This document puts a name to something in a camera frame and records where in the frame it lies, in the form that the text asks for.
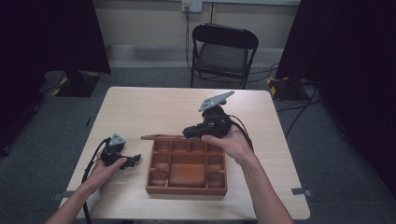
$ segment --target gray tracker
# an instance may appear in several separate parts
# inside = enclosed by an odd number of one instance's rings
[[[229,96],[233,95],[235,91],[229,91],[220,95],[216,95],[210,98],[204,99],[202,102],[201,106],[198,108],[199,112],[202,112],[204,110],[207,110],[209,108],[212,108],[215,105],[224,105],[225,104],[225,99],[227,99]]]

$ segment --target chair backrest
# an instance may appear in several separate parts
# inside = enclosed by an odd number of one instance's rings
[[[192,39],[200,42],[235,47],[240,49],[255,49],[259,46],[259,39],[245,29],[230,26],[205,23],[196,26],[192,31]]]

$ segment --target wooden tray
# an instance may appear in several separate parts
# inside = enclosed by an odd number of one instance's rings
[[[146,191],[157,194],[225,195],[224,151],[182,135],[153,134]]]

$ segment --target gray carpet floor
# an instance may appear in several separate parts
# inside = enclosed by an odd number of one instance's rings
[[[47,73],[43,90],[61,75]],[[247,89],[268,91],[263,79],[267,75],[251,75]],[[228,83],[231,79],[216,80],[196,78],[194,87],[240,89],[237,83]],[[0,223],[43,223],[56,211],[60,201],[53,196],[67,188],[108,88],[189,85],[188,68],[113,68],[112,75],[100,78],[90,98],[54,97],[47,91],[37,113],[10,145],[10,155],[0,158]],[[313,89],[306,86],[308,94],[313,94]],[[274,103],[276,109],[301,105]],[[279,112],[284,132],[299,112]],[[336,118],[321,101],[310,105],[297,119],[287,141],[303,188],[313,193],[307,197],[311,217],[297,223],[396,223],[396,202],[367,160],[343,138]]]

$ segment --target wall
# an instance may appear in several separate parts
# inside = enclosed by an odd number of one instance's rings
[[[94,1],[94,4],[106,45],[128,45],[134,49],[183,54],[187,20],[181,11],[180,1],[101,0]],[[190,13],[190,33],[196,25],[210,21],[245,28],[259,38],[257,57],[277,61],[298,7],[290,5],[203,2],[202,13]]]

